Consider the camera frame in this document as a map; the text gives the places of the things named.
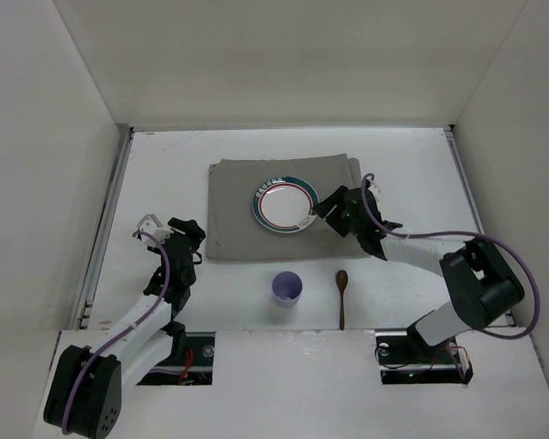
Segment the white plate green red rim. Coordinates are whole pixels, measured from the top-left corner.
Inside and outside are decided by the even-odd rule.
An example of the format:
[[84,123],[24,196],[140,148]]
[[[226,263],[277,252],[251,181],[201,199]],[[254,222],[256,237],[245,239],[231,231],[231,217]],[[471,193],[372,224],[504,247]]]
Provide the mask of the white plate green red rim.
[[278,234],[294,234],[315,221],[317,214],[313,207],[318,203],[317,191],[306,180],[274,177],[256,189],[252,212],[263,228]]

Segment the brown wooden spoon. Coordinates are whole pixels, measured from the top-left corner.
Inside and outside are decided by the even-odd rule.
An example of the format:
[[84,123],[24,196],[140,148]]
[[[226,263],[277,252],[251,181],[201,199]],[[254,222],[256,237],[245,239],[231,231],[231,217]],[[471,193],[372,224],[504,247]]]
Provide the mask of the brown wooden spoon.
[[345,270],[340,270],[336,274],[336,286],[339,290],[339,330],[345,329],[345,304],[344,295],[349,283],[349,277]]

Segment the lilac plastic cup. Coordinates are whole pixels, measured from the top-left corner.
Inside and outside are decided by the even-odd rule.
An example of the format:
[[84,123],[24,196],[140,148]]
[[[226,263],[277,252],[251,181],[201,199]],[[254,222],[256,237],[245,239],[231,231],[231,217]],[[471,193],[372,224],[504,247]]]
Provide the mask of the lilac plastic cup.
[[294,272],[280,272],[272,281],[274,302],[283,308],[291,308],[296,305],[302,292],[303,282]]

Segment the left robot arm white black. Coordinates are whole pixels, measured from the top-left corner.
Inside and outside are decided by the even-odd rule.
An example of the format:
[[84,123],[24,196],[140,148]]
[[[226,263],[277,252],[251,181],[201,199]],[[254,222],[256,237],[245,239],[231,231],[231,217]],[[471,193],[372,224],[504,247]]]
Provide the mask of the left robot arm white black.
[[43,409],[45,423],[65,435],[105,438],[118,421],[124,393],[160,362],[180,357],[186,330],[176,321],[196,282],[205,231],[191,220],[162,224],[149,214],[134,237],[160,264],[133,308],[89,346],[65,348]]

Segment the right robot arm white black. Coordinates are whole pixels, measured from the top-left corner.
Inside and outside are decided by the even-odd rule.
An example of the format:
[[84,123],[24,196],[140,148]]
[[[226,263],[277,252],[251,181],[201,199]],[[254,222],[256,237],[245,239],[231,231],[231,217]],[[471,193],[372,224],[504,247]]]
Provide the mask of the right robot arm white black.
[[313,212],[338,235],[352,235],[365,253],[401,262],[441,277],[449,301],[414,321],[404,343],[426,355],[469,330],[486,328],[525,296],[524,288],[498,250],[475,232],[406,233],[403,225],[382,218],[367,187],[341,186]]

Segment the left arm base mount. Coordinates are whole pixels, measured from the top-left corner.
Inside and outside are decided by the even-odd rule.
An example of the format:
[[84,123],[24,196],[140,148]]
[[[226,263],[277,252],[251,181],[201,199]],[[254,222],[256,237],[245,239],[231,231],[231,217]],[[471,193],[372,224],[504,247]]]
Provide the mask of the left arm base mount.
[[214,332],[188,332],[179,322],[171,322],[163,331],[172,337],[170,355],[157,363],[138,386],[209,386],[215,358]]

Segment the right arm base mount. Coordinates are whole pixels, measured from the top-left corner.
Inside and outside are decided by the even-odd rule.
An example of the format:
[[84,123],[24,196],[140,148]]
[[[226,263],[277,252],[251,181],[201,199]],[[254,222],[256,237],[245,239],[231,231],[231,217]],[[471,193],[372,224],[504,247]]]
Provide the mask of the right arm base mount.
[[375,342],[383,385],[468,385],[474,377],[468,351],[455,337],[429,346],[410,328],[391,328],[376,331]]

